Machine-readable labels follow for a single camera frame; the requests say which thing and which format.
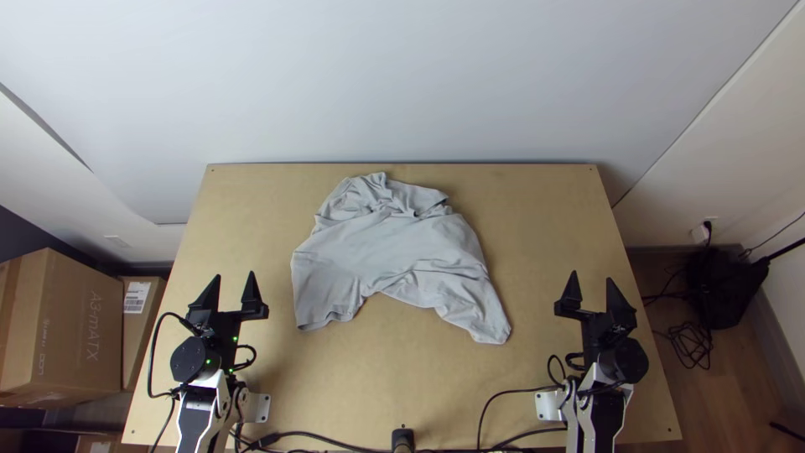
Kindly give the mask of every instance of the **baseboard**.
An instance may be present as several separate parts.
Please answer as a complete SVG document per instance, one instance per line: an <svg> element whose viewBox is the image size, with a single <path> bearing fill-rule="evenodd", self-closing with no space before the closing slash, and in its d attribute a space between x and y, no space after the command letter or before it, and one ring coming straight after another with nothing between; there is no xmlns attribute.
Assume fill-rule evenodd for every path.
<svg viewBox="0 0 805 453"><path fill-rule="evenodd" d="M805 412L805 379L763 289L758 291L745 315L750 317L755 327L783 404L789 409Z"/></svg>

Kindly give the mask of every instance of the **metal bracket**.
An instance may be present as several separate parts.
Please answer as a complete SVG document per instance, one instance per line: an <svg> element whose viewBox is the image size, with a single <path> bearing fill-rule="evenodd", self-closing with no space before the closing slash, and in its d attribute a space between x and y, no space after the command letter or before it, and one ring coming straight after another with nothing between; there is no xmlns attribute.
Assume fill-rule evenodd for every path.
<svg viewBox="0 0 805 453"><path fill-rule="evenodd" d="M271 395L251 393L248 388L243 388L238 395L238 407L242 423L265 423L271 409Z"/></svg>
<svg viewBox="0 0 805 453"><path fill-rule="evenodd" d="M537 405L537 417L540 421L562 421L566 418L562 414L562 406L568 394L564 388L546 390L534 394L534 403Z"/></svg>

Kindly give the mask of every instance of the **power outlet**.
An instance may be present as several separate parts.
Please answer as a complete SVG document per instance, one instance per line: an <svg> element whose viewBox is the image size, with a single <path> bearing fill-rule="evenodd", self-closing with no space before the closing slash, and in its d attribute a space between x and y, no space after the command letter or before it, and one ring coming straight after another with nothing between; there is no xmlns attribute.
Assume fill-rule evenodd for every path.
<svg viewBox="0 0 805 453"><path fill-rule="evenodd" d="M690 238L696 245L703 245L708 242L708 240L715 235L716 232L716 223L719 218L717 216L707 216L702 219L702 222L699 223L696 227L690 230ZM706 221L710 222L710 229L708 230L707 227L704 225Z"/></svg>
<svg viewBox="0 0 805 453"><path fill-rule="evenodd" d="M716 227L719 224L719 217L718 216L706 216L704 219L702 219L702 224L704 224L706 221L710 222L710 225L713 227L713 234L715 234Z"/></svg>

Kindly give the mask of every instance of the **cardboard box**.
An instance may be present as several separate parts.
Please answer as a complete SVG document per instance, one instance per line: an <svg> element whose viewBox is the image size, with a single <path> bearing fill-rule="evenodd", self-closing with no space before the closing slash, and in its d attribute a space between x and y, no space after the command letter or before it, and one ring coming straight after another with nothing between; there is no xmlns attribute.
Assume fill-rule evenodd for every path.
<svg viewBox="0 0 805 453"><path fill-rule="evenodd" d="M123 390L133 392L151 339L167 282L160 277L121 277L123 300Z"/></svg>
<svg viewBox="0 0 805 453"><path fill-rule="evenodd" d="M123 444L120 435L80 435L75 453L148 453L147 445Z"/></svg>
<svg viewBox="0 0 805 453"><path fill-rule="evenodd" d="M0 264L0 404L54 409L120 391L122 283L45 248Z"/></svg>

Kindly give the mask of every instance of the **wooden floor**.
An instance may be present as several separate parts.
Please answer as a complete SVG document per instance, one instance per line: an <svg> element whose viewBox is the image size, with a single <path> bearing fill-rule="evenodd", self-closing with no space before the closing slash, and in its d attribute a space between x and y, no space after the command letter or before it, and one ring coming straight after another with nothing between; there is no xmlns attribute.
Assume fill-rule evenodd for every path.
<svg viewBox="0 0 805 453"><path fill-rule="evenodd" d="M657 294L670 273L684 262L682 254L630 253L641 294ZM678 282L672 285L681 289ZM693 320L685 302L660 299L647 307L652 329ZM783 404L756 333L745 317L740 325L714 332L711 368L688 370L679 362L669 341L655 336L683 440L653 444L619 445L620 453L803 452L805 443L774 430Z"/></svg>

